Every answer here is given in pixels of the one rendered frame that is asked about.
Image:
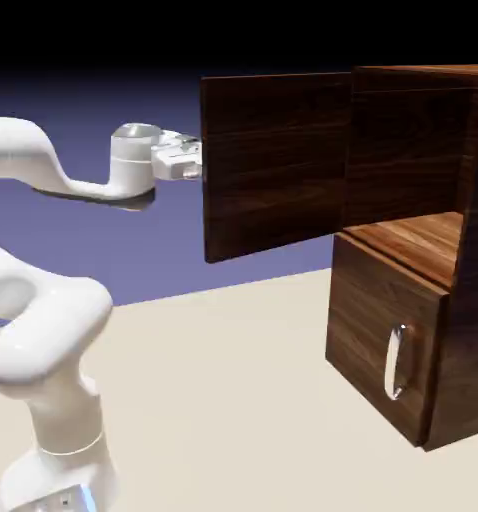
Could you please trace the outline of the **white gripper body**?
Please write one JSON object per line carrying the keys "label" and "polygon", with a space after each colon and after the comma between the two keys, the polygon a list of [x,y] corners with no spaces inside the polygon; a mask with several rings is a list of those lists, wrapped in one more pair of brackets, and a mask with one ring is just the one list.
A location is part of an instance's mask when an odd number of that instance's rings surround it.
{"label": "white gripper body", "polygon": [[199,179],[202,176],[202,143],[197,139],[172,139],[151,148],[153,176],[163,181]]}

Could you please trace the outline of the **dark wood cabinet door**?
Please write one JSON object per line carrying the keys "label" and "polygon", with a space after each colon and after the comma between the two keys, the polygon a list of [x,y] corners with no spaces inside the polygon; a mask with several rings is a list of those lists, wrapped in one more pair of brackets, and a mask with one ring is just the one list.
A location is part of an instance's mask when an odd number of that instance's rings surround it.
{"label": "dark wood cabinet door", "polygon": [[201,80],[207,262],[339,230],[350,101],[348,72]]}

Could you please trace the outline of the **dark wood cabinet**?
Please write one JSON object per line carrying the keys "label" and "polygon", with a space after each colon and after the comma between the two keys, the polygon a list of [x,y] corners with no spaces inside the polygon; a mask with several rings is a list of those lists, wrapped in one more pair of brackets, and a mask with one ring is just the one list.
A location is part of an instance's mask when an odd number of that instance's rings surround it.
{"label": "dark wood cabinet", "polygon": [[427,451],[478,434],[478,65],[351,75],[341,225],[449,294]]}

